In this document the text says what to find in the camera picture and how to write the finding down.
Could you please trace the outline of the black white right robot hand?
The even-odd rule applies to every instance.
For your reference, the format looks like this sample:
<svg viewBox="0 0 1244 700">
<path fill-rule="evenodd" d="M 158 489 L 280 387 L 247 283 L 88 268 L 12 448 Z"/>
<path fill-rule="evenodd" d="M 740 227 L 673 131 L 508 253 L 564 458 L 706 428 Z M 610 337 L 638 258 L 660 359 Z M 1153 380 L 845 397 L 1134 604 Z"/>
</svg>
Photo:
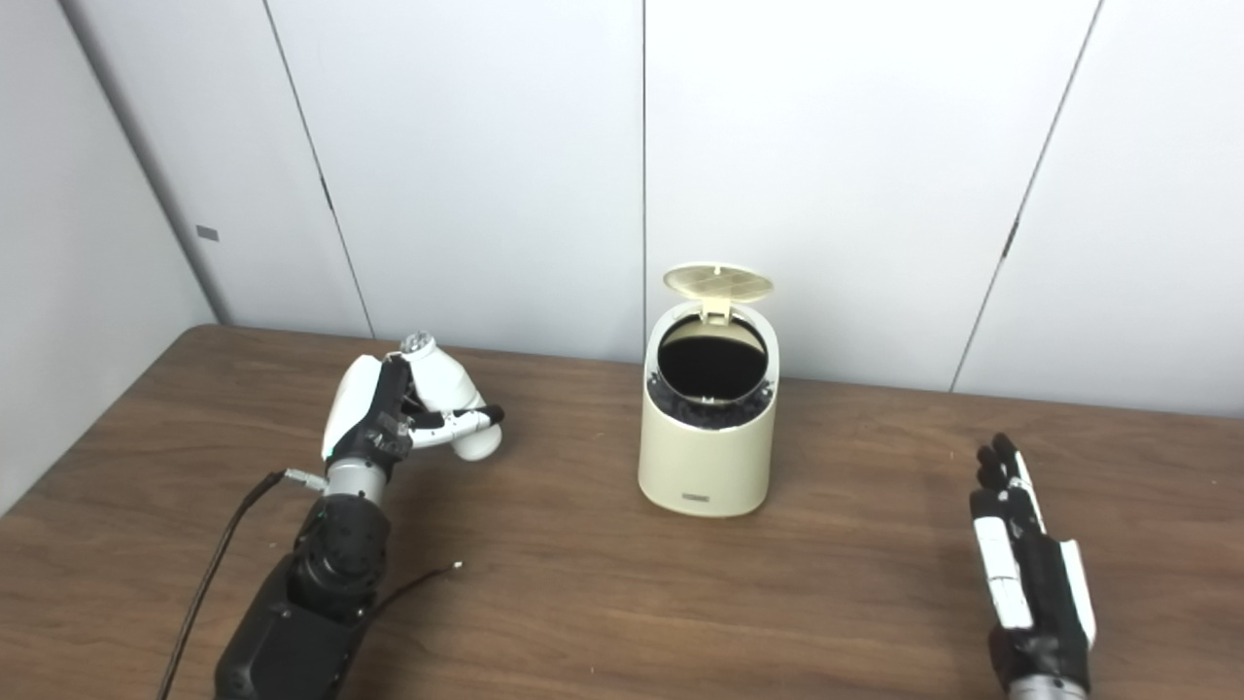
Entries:
<svg viewBox="0 0 1244 700">
<path fill-rule="evenodd" d="M 1097 623 L 1084 552 L 1049 535 L 1033 477 L 1004 433 L 977 453 L 969 506 L 995 623 L 986 647 L 1009 699 L 1088 699 Z"/>
</svg>

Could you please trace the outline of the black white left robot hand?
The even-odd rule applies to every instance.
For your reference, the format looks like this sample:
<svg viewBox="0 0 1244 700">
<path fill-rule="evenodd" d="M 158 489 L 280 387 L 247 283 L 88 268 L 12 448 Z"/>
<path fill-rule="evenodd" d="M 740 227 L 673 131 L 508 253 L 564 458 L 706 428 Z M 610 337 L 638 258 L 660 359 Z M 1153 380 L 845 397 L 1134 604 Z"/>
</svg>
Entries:
<svg viewBox="0 0 1244 700">
<path fill-rule="evenodd" d="M 476 463 L 501 448 L 503 417 L 503 408 L 488 404 L 466 368 L 443 349 L 360 356 L 333 395 L 323 464 L 355 461 L 392 472 L 417 449 L 443 444 Z"/>
</svg>

